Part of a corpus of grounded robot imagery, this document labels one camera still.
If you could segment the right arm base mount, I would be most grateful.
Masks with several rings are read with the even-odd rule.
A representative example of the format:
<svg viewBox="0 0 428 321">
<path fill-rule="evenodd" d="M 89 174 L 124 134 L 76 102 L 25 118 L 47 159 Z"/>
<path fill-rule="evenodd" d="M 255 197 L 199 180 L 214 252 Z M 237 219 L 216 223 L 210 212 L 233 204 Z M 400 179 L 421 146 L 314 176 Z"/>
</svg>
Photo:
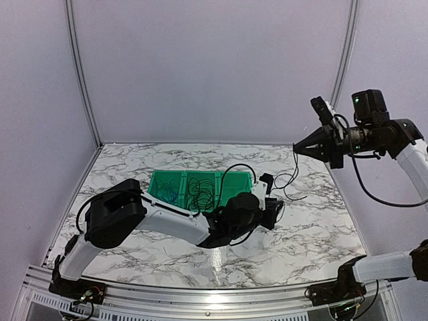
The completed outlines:
<svg viewBox="0 0 428 321">
<path fill-rule="evenodd" d="M 341 301 L 362 298 L 366 294 L 365 285 L 358 282 L 349 284 L 338 282 L 322 282 L 308 286 L 304 296 L 309 299 L 313 306 L 335 304 Z"/>
</svg>

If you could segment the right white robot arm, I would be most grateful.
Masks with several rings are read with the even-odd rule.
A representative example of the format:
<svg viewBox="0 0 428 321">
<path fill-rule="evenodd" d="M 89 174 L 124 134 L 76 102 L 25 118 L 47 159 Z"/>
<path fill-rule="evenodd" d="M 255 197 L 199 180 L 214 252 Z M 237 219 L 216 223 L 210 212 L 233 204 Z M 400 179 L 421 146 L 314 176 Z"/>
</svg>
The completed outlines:
<svg viewBox="0 0 428 321">
<path fill-rule="evenodd" d="M 330 169 L 341 169 L 349 156 L 356 179 L 365 195 L 378 204 L 396 209 L 427 208 L 427 143 L 412 120 L 391 118 L 383 93 L 377 89 L 355 92 L 351 96 L 354 124 L 337 113 L 320 96 L 310 104 L 318 115 L 320 127 L 294 145 L 294 152 L 326 163 Z M 363 183 L 356 163 L 358 158 L 390 158 L 389 165 L 401 170 L 389 182 L 399 179 L 410 183 L 420 197 L 413 203 L 386 201 L 375 196 Z M 389 282 L 415 279 L 427 281 L 427 241 L 415 249 L 392 251 L 380 255 L 363 255 L 338 268 L 337 278 L 310 286 L 308 297 L 315 305 L 346 300 L 365 293 L 371 281 Z"/>
</svg>

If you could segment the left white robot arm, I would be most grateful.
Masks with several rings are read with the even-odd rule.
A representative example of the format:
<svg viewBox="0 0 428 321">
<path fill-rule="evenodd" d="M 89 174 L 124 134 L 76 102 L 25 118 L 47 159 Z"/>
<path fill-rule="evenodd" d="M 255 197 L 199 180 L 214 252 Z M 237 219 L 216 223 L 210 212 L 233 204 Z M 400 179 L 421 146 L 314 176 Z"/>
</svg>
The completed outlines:
<svg viewBox="0 0 428 321">
<path fill-rule="evenodd" d="M 190 211 L 171 205 L 140 188 L 136 179 L 126 179 L 94 195 L 78 210 L 84 226 L 56 257 L 51 284 L 69 297 L 84 293 L 81 277 L 94 258 L 114 249 L 135 230 L 173 236 L 204 249 L 233 246 L 262 226 L 274 228 L 284 202 L 269 196 L 274 178 L 256 177 L 249 192 L 240 192 L 210 211 Z"/>
</svg>

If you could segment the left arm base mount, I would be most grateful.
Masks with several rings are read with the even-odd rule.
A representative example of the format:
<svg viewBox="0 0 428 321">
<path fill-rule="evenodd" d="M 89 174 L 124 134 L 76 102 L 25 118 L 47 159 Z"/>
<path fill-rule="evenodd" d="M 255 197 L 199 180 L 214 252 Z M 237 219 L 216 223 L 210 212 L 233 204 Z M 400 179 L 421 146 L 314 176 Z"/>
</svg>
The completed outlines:
<svg viewBox="0 0 428 321">
<path fill-rule="evenodd" d="M 102 304 L 106 294 L 106 284 L 85 279 L 77 281 L 59 278 L 51 281 L 48 290 L 59 296 L 72 299 L 75 303 L 92 302 Z"/>
</svg>

